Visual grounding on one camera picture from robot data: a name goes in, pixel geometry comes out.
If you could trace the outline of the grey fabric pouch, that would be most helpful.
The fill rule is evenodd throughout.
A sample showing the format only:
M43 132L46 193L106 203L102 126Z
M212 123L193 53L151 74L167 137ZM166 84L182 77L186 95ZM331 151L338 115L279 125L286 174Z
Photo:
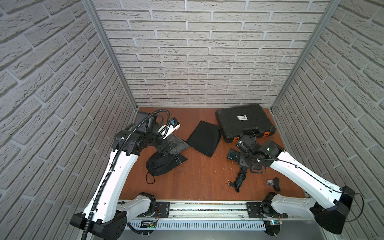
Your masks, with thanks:
M170 135L168 137L168 140L170 141L170 154L180 154L184 150L187 150L190 146L182 139L175 135Z

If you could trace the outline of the black printed drawstring pouch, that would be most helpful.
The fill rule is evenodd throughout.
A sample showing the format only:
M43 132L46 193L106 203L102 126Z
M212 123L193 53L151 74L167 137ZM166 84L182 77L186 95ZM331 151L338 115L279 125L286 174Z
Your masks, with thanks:
M149 185L152 185L155 183L155 177L164 175L174 168L178 168L178 172L181 173L182 171L179 170L180 165L187 160L188 159L181 154L168 154L164 156L161 153L154 153L146 162L146 168L148 170L146 174L146 182ZM152 183L149 183L148 181L148 174L154 179Z

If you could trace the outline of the black fabric pouch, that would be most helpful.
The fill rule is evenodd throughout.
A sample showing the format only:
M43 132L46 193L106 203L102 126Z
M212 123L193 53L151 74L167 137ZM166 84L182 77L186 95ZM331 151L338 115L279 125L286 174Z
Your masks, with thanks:
M187 140L187 144L207 157L212 157L221 139L217 125L200 121Z

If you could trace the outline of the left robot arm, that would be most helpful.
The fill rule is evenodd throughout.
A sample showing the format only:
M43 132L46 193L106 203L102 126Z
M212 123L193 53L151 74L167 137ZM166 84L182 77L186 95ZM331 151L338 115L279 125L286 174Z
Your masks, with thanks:
M180 127L166 109L152 113L139 113L135 123L118 132L112 145L107 169L98 188L83 212L73 215L71 225L82 230L79 240L117 240L126 228L139 235L150 235L151 231L138 231L131 221L141 214L156 211L156 198L140 193L127 202L127 210L117 208L119 197L127 177L137 162L142 150L154 146L161 153L169 153L169 136Z

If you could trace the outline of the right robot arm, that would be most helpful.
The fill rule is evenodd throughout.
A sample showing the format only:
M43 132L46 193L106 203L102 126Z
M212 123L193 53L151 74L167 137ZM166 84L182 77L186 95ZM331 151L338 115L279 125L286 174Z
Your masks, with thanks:
M234 183L239 192L247 171L263 174L271 168L289 178L309 194L309 198L293 198L280 195L280 187L269 193L257 207L261 218L283 218L293 215L314 220L326 231L340 235L348 222L348 215L357 193L350 187L339 187L294 159L283 147L273 141L260 145L249 136L243 136L236 144L238 150L230 150L227 158L236 162L241 171Z

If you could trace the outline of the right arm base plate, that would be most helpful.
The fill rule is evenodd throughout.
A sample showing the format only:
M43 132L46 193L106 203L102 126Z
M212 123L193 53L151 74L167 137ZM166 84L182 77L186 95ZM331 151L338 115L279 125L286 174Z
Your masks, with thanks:
M249 218L277 218L277 219L286 219L288 218L287 214L277 213L271 206L271 204L264 202L247 202L246 203L247 212Z

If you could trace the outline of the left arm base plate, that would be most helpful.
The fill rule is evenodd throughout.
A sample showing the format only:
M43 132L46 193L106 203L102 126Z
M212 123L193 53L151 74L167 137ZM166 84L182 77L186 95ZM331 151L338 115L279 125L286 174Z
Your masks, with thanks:
M156 207L153 213L144 213L137 216L137 218L168 218L170 213L170 202L160 201L156 203Z

